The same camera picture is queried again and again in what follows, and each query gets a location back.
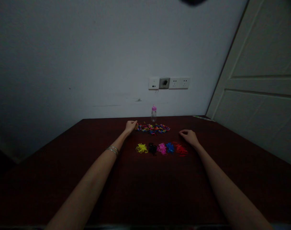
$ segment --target white door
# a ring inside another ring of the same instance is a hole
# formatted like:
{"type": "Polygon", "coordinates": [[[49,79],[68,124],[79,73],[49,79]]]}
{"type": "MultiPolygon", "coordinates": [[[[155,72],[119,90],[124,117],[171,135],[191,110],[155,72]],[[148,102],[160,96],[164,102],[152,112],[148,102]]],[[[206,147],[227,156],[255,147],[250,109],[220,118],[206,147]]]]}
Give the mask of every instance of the white door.
{"type": "Polygon", "coordinates": [[[208,117],[291,164],[291,0],[250,0],[208,117]]]}

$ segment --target bracelet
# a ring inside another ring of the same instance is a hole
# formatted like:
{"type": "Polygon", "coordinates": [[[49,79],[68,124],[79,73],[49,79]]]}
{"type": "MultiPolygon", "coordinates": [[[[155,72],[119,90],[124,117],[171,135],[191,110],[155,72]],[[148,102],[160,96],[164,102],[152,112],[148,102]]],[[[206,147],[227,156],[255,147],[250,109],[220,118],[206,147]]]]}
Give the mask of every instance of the bracelet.
{"type": "Polygon", "coordinates": [[[109,147],[112,147],[113,149],[117,150],[117,152],[119,152],[119,149],[117,149],[116,147],[114,147],[114,146],[108,146],[108,148],[109,147]]]}
{"type": "Polygon", "coordinates": [[[118,153],[117,153],[115,150],[113,150],[113,149],[111,149],[111,148],[106,148],[105,150],[113,151],[113,152],[116,154],[116,157],[118,157],[118,153]]]}

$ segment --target electrical outlet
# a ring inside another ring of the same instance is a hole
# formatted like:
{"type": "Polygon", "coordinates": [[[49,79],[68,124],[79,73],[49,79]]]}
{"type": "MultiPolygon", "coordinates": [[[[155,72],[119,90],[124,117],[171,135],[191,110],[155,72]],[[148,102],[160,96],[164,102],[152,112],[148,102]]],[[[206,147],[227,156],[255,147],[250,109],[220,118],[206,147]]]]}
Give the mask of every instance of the electrical outlet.
{"type": "Polygon", "coordinates": [[[179,82],[179,78],[170,78],[169,89],[177,89],[178,82],[179,82]]]}
{"type": "Polygon", "coordinates": [[[159,78],[149,78],[149,89],[158,89],[159,78]]]}
{"type": "Polygon", "coordinates": [[[188,89],[190,84],[190,78],[180,78],[178,81],[178,88],[180,89],[188,89]]]}
{"type": "Polygon", "coordinates": [[[190,78],[170,78],[169,89],[188,89],[190,78]]]}

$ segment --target forearm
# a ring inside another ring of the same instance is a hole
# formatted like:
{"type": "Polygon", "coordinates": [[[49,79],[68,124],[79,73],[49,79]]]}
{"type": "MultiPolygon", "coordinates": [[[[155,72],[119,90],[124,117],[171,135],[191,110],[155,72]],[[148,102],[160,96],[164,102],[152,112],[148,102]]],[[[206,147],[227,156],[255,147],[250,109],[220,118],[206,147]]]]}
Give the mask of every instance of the forearm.
{"type": "Polygon", "coordinates": [[[199,143],[193,147],[202,160],[219,205],[233,229],[272,229],[261,212],[221,170],[205,149],[199,143]]]}
{"type": "MultiPolygon", "coordinates": [[[[120,150],[128,135],[129,132],[124,131],[111,146],[120,150]]],[[[88,169],[46,229],[83,229],[115,161],[116,154],[105,150],[88,169]]]]}

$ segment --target colorful rubber band pile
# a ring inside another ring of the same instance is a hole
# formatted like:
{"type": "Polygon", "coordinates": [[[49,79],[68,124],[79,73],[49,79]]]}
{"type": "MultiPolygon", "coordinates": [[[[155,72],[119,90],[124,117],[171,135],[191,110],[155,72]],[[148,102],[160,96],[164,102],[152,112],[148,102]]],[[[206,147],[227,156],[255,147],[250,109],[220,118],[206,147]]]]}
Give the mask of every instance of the colorful rubber band pile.
{"type": "Polygon", "coordinates": [[[180,157],[185,157],[186,156],[188,151],[183,146],[181,146],[177,142],[172,142],[172,144],[176,148],[176,152],[180,154],[180,157]]]}
{"type": "Polygon", "coordinates": [[[168,153],[174,154],[174,145],[171,142],[166,144],[166,147],[168,153]]]}
{"type": "Polygon", "coordinates": [[[170,128],[168,126],[165,126],[165,125],[162,125],[162,124],[160,124],[160,125],[158,125],[158,124],[155,124],[155,125],[151,125],[151,124],[141,125],[141,124],[137,123],[137,125],[135,127],[135,130],[142,131],[142,132],[148,132],[151,135],[156,136],[157,133],[166,133],[167,131],[170,130],[170,128]]]}
{"type": "Polygon", "coordinates": [[[136,151],[139,153],[143,153],[143,152],[147,153],[148,152],[145,144],[138,144],[138,146],[136,147],[136,151]]]}
{"type": "Polygon", "coordinates": [[[149,143],[149,152],[153,154],[153,156],[156,156],[157,146],[153,143],[149,143]]]}
{"type": "Polygon", "coordinates": [[[168,155],[166,153],[166,149],[167,148],[166,148],[165,144],[161,143],[161,144],[158,145],[157,151],[161,152],[162,155],[166,156],[166,155],[168,155]]]}

